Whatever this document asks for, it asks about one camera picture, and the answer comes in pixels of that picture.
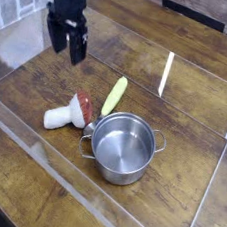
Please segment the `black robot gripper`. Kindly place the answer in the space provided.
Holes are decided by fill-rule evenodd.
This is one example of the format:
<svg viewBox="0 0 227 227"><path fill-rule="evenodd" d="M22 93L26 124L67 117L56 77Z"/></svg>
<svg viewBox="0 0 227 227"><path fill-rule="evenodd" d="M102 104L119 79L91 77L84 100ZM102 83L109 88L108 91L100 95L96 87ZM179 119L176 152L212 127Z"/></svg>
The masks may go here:
<svg viewBox="0 0 227 227"><path fill-rule="evenodd" d="M71 64L77 65L87 55L86 17L83 15L86 0L52 0L47 3L48 31L56 53L66 48L66 33L69 33Z"/></svg>

